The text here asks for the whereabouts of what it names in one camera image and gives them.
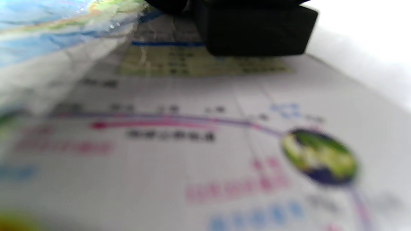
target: round image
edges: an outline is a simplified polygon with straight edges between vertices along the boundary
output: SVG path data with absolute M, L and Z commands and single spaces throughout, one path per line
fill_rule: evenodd
M 355 158 L 343 144 L 316 131 L 291 131 L 283 138 L 282 149 L 299 171 L 320 184 L 350 183 L 358 169 Z

